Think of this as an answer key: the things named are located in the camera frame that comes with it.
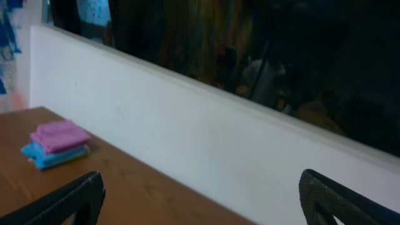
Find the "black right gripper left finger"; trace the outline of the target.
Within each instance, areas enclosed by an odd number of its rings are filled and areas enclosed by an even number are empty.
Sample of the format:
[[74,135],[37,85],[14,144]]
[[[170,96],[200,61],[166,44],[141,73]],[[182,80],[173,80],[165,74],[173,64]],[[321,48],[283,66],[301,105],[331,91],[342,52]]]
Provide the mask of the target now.
[[105,199],[101,173],[91,171],[42,198],[1,217],[1,224],[97,224]]

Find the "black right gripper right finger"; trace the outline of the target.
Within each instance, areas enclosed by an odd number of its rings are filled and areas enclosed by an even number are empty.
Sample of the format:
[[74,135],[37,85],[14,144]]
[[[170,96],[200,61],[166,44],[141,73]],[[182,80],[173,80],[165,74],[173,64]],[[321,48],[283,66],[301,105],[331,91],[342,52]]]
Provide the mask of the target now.
[[308,225],[399,225],[399,213],[312,169],[301,174],[299,199]]

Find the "purple microfiber cloth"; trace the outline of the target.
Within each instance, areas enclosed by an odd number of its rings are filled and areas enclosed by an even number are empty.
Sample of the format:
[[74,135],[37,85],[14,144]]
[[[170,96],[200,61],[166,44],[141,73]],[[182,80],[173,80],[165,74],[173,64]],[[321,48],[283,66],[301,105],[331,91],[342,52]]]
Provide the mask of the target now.
[[46,154],[60,153],[85,145],[91,140],[84,129],[69,120],[40,124],[30,134],[30,138],[42,146]]

